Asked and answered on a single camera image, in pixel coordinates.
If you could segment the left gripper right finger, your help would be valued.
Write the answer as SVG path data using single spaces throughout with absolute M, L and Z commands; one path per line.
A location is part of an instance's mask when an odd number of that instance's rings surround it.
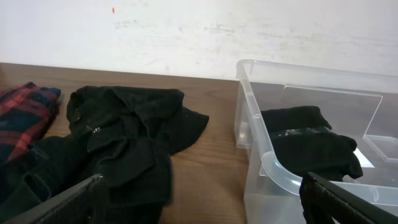
M 397 216 L 313 172 L 303 176 L 299 194 L 307 224 L 397 224 Z

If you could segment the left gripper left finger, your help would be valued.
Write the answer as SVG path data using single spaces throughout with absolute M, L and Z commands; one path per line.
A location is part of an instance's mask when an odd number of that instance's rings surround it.
M 108 195 L 106 179 L 101 174 L 95 174 L 4 223 L 104 223 Z

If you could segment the black taped garment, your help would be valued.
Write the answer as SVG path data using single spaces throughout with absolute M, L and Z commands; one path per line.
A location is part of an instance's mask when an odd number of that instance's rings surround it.
M 261 112 L 280 164 L 291 173 L 313 172 L 324 179 L 341 182 L 363 176 L 354 154 L 357 142 L 332 131 L 317 106 L 298 106 Z

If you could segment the clear plastic storage bin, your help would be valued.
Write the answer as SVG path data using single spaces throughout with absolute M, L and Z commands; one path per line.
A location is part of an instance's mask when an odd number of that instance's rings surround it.
M 374 168 L 339 186 L 397 213 L 397 77 L 258 60 L 240 60 L 236 145 L 248 150 L 248 223 L 304 223 L 301 178 L 277 160 L 261 112 L 317 106 L 336 134 L 353 138 Z

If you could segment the white label in bin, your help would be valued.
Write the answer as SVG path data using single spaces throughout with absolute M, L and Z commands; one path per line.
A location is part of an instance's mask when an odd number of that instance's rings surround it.
M 358 161 L 362 168 L 374 168 L 371 162 L 366 158 L 366 156 L 356 148 L 354 151 L 355 156 L 358 158 Z

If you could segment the black crumpled garment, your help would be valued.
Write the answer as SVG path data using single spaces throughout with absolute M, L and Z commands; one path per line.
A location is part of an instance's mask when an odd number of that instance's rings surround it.
M 85 86 L 67 104 L 70 134 L 32 141 L 1 163 L 1 220 L 101 174 L 106 223 L 157 223 L 172 199 L 171 157 L 200 138 L 209 117 L 177 89 Z

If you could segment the red navy plaid shirt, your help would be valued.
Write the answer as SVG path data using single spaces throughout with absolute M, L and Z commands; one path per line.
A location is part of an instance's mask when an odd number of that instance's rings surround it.
M 1 163 L 27 152 L 46 132 L 58 113 L 58 88 L 28 82 L 1 92 Z

